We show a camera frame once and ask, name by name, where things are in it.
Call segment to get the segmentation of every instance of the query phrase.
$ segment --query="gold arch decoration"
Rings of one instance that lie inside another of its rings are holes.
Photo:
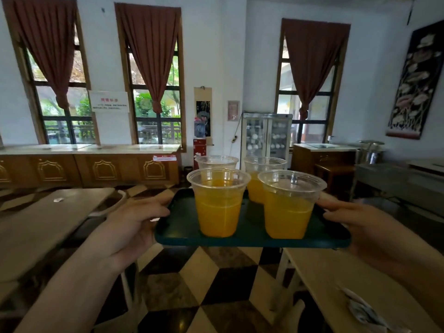
[[[65,170],[58,162],[39,161],[37,171],[42,181],[66,181]]]
[[[145,161],[143,165],[143,174],[147,180],[159,180],[167,178],[165,173],[165,166],[157,161]]]
[[[117,180],[117,171],[111,161],[94,162],[92,171],[96,180]]]
[[[11,182],[8,171],[2,165],[0,165],[0,182]]]

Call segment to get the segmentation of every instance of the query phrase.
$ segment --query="person's left hand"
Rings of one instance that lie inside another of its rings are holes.
[[[112,212],[105,222],[99,225],[79,250],[121,273],[139,258],[154,243],[152,219],[165,217],[170,211],[163,207],[172,196],[159,194],[138,201],[128,201]]]

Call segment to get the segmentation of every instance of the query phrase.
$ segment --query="crumpled napkin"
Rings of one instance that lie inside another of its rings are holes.
[[[389,330],[393,333],[412,333],[408,328],[386,322],[356,293],[342,287],[341,290],[349,298],[348,309],[350,312],[361,324],[367,325],[372,332],[387,333]]]

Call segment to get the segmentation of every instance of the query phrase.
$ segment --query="brown curtain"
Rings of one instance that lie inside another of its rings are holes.
[[[116,3],[115,12],[153,101],[160,101],[167,87],[180,25],[180,8]]]
[[[12,30],[19,34],[48,80],[58,106],[68,110],[76,0],[3,0],[3,5]]]
[[[308,105],[325,82],[342,44],[350,32],[349,24],[282,19],[294,85],[302,107],[301,120],[307,119]]]

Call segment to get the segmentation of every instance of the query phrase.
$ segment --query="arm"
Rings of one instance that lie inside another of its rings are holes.
[[[402,284],[444,329],[444,256],[385,212],[368,205],[323,198],[324,217],[344,223],[349,248],[374,268]]]
[[[127,203],[99,225],[49,281],[15,333],[88,333],[118,275],[154,243],[168,197]]]

